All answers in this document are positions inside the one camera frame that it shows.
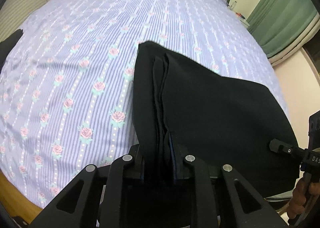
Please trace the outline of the right hand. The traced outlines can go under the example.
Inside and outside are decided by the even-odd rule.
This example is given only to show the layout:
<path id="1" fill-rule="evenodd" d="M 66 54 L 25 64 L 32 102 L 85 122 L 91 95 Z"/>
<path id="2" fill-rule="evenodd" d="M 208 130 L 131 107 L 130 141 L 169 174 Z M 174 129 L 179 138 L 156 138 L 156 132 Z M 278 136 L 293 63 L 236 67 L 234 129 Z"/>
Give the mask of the right hand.
<path id="1" fill-rule="evenodd" d="M 294 219 L 304 211 L 304 204 L 306 203 L 306 189 L 309 189 L 310 195 L 319 195 L 319 182 L 311 182 L 310 185 L 306 183 L 306 175 L 297 182 L 295 189 L 292 192 L 292 198 L 287 208 L 287 216 Z"/>

